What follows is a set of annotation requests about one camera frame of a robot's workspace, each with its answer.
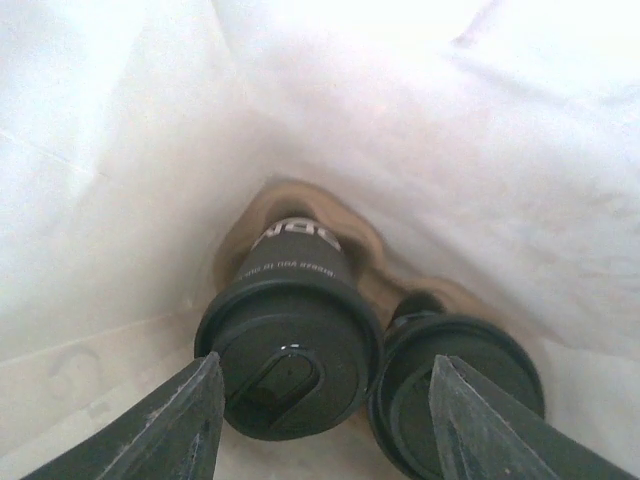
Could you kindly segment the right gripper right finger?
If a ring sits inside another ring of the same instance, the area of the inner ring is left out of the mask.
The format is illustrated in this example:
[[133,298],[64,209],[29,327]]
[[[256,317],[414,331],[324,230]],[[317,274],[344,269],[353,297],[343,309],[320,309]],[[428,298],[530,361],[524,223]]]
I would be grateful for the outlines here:
[[429,405],[446,479],[632,479],[458,357],[435,357]]

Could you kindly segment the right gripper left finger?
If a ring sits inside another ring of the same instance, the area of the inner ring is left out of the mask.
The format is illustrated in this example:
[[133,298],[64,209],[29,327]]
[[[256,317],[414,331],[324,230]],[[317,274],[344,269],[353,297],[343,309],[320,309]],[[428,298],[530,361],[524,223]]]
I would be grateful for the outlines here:
[[28,479],[211,479],[224,415],[219,355],[194,359]]

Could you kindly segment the black coffee lid front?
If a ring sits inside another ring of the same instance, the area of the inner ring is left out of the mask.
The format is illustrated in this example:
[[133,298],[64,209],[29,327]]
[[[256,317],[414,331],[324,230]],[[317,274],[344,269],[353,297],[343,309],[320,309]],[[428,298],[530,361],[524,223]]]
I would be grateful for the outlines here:
[[462,314],[393,315],[368,402],[374,437],[410,479],[513,477],[530,456],[508,421],[546,416],[538,371],[505,331]]

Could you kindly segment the black coffee lid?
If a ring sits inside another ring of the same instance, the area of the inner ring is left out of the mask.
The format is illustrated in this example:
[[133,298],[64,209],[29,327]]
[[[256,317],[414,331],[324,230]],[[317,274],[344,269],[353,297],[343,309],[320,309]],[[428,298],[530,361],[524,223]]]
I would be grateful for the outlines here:
[[194,354],[210,352],[220,357],[226,421],[248,437],[284,441],[330,430],[366,402],[382,333],[351,287],[267,281],[209,304]]
[[368,402],[374,437],[410,479],[513,477],[530,456],[508,421],[546,416],[538,371],[505,331],[462,314],[393,315]]

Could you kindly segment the pulp cup carrier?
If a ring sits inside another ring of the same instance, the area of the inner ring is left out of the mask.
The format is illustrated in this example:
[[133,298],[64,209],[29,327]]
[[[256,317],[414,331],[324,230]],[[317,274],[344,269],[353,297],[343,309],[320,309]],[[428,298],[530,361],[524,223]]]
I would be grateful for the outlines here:
[[312,184],[283,180],[261,189],[248,204],[213,257],[211,283],[216,291],[229,286],[251,245],[274,222],[309,216],[329,228],[345,250],[359,292],[369,300],[384,326],[400,301],[411,293],[429,292],[448,313],[471,315],[504,327],[503,315],[462,285],[443,277],[403,273],[374,227],[338,197]]

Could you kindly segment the printed Cream Bear paper bag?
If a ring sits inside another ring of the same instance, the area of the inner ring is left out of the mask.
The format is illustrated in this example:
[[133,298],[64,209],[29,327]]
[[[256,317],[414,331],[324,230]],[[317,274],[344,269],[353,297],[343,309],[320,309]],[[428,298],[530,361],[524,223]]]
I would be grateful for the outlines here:
[[466,288],[552,425],[639,470],[635,1],[5,1],[1,475],[184,367],[277,180]]

